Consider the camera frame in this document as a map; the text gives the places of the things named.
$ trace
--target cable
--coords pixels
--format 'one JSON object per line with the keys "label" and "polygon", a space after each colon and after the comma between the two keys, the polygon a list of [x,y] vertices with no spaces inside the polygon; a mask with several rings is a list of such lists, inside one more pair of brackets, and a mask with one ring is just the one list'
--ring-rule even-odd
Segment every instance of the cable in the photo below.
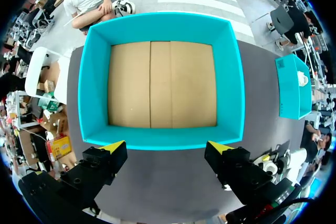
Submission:
{"label": "cable", "polygon": [[29,131],[29,130],[26,130],[25,128],[20,128],[20,130],[24,130],[24,131],[26,131],[26,132],[29,132],[30,134],[34,134],[35,136],[39,136],[39,137],[41,137],[44,141],[47,141],[44,137],[42,137],[42,136],[40,136],[40,135],[37,135],[37,134],[35,134],[34,132],[31,132],[31,131]]}
{"label": "cable", "polygon": [[281,209],[284,209],[286,207],[289,207],[293,204],[296,204],[296,203],[302,203],[302,202],[308,202],[308,203],[312,203],[314,202],[314,199],[312,198],[299,198],[299,199],[293,199],[293,200],[290,200],[288,202],[283,202],[281,203],[279,206],[269,210],[268,212],[266,212],[264,215],[262,215],[260,218],[257,218],[255,220],[255,222],[252,222],[252,223],[259,223],[259,220],[262,218],[264,219],[265,217],[268,217],[274,213],[276,213],[277,211],[281,210]]}

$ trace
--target teal box rim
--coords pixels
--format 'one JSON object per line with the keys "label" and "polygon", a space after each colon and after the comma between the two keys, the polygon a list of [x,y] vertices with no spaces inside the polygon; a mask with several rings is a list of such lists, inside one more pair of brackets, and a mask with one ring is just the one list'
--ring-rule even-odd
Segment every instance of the teal box rim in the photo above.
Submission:
{"label": "teal box rim", "polygon": [[[216,127],[139,129],[108,125],[107,75],[111,46],[142,41],[187,41],[213,46]],[[219,18],[190,13],[146,13],[96,24],[89,29],[79,70],[78,113],[82,137],[92,144],[125,140],[130,149],[161,151],[203,148],[208,140],[221,144],[241,141],[245,120],[241,62],[231,24]],[[87,108],[90,101],[98,105],[91,111]]]}

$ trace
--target white sneaker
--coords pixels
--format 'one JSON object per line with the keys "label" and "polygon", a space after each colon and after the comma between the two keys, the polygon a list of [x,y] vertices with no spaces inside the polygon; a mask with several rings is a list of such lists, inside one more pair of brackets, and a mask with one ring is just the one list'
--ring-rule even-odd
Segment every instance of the white sneaker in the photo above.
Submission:
{"label": "white sneaker", "polygon": [[270,22],[266,22],[266,26],[267,26],[267,28],[268,28],[270,31],[274,28],[274,26],[271,25]]}
{"label": "white sneaker", "polygon": [[119,9],[129,14],[135,14],[135,4],[129,0],[116,0],[112,3],[113,10]]}
{"label": "white sneaker", "polygon": [[276,40],[275,45],[277,45],[277,47],[280,49],[280,51],[283,51],[283,46],[280,45],[280,41]]}

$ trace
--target desk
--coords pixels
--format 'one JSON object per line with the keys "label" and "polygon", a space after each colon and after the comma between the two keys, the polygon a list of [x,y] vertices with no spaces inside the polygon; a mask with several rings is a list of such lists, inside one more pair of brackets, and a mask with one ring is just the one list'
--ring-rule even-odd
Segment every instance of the desk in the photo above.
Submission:
{"label": "desk", "polygon": [[[244,70],[246,115],[242,146],[257,158],[290,140],[299,148],[304,119],[279,117],[278,58],[263,48],[238,41]],[[70,60],[67,110],[72,149],[77,159],[94,146],[82,141],[78,121],[78,73],[82,47]],[[223,191],[204,159],[204,149],[183,151],[128,150],[128,159],[111,186],[96,197],[101,210],[111,216],[143,223],[181,223],[228,213],[241,206],[232,191]]]}

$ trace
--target cardboard bottom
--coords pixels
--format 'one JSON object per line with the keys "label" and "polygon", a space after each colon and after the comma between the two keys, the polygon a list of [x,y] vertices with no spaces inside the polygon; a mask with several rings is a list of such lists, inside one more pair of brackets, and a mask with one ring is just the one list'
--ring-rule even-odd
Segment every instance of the cardboard bottom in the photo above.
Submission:
{"label": "cardboard bottom", "polygon": [[109,124],[142,128],[217,124],[212,46],[137,42],[112,46]]}

